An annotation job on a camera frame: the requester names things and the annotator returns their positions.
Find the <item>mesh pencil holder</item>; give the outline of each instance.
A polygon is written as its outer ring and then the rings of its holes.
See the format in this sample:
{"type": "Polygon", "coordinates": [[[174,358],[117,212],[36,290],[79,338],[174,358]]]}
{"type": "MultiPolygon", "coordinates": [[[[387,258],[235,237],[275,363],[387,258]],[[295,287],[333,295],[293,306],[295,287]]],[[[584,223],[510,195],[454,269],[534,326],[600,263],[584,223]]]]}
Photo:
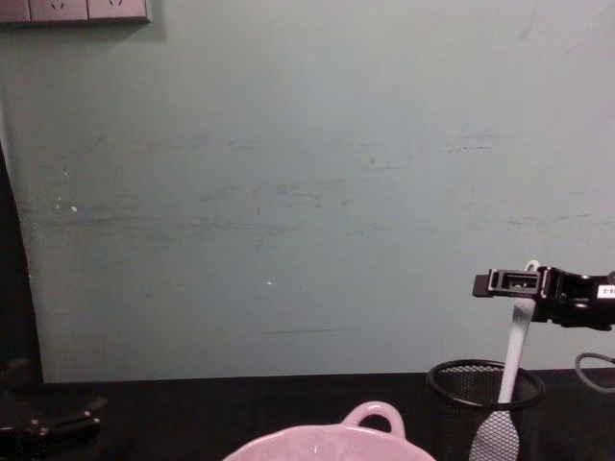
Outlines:
{"type": "Polygon", "coordinates": [[[468,461],[477,432],[499,452],[483,453],[480,461],[538,459],[538,408],[545,384],[534,373],[519,369],[511,403],[498,403],[504,364],[487,360],[456,360],[430,370],[428,386],[435,398],[430,453],[438,461],[468,461]],[[511,449],[510,422],[519,441],[511,449]]]}

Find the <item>outlet faceplate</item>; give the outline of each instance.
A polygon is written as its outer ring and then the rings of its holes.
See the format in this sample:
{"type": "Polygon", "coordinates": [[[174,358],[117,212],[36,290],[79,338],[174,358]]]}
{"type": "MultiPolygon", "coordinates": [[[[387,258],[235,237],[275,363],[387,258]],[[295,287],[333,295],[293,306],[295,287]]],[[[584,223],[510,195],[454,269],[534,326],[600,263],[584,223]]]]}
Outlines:
{"type": "Polygon", "coordinates": [[[145,0],[87,0],[90,19],[130,17],[147,20],[145,0]]]}
{"type": "Polygon", "coordinates": [[[33,21],[76,21],[87,19],[86,0],[30,0],[33,21]]]}
{"type": "Polygon", "coordinates": [[[0,0],[0,22],[28,22],[28,0],[0,0]]]}

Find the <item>wall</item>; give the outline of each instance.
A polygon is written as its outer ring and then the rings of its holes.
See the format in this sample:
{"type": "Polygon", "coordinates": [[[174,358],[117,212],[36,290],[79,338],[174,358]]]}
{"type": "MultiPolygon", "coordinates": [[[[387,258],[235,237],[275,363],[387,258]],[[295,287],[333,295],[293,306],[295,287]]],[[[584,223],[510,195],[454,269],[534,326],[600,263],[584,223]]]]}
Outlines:
{"type": "MultiPolygon", "coordinates": [[[[47,380],[502,359],[474,274],[613,269],[611,2],[153,13],[0,37],[47,380]]],[[[535,325],[524,365],[612,343],[535,325]]]]}

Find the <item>dark table surface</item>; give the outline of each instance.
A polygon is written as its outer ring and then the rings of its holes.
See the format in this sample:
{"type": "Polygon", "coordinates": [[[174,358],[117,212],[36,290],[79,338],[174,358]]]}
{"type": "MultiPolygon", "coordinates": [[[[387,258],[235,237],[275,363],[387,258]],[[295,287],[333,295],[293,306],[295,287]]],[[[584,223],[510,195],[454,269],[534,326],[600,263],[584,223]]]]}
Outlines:
{"type": "MultiPolygon", "coordinates": [[[[548,386],[538,416],[540,458],[615,459],[615,395],[583,387],[572,371],[538,374],[548,386]]],[[[99,396],[109,405],[96,446],[53,459],[218,461],[285,427],[339,423],[368,400],[393,404],[408,440],[429,450],[437,413],[424,374],[55,384],[30,399],[59,416],[99,396]]],[[[385,428],[376,420],[368,425],[385,428]]]]}

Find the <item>power socket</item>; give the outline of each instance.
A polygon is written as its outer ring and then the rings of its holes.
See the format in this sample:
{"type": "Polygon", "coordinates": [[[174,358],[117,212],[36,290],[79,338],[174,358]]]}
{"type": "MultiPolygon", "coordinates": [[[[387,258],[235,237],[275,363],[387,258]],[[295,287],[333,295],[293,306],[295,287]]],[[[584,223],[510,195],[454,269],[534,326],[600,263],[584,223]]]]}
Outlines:
{"type": "Polygon", "coordinates": [[[30,0],[30,12],[36,22],[87,20],[87,1],[30,0]]]}
{"type": "Polygon", "coordinates": [[[147,21],[145,0],[87,0],[90,19],[131,18],[147,21]]]}

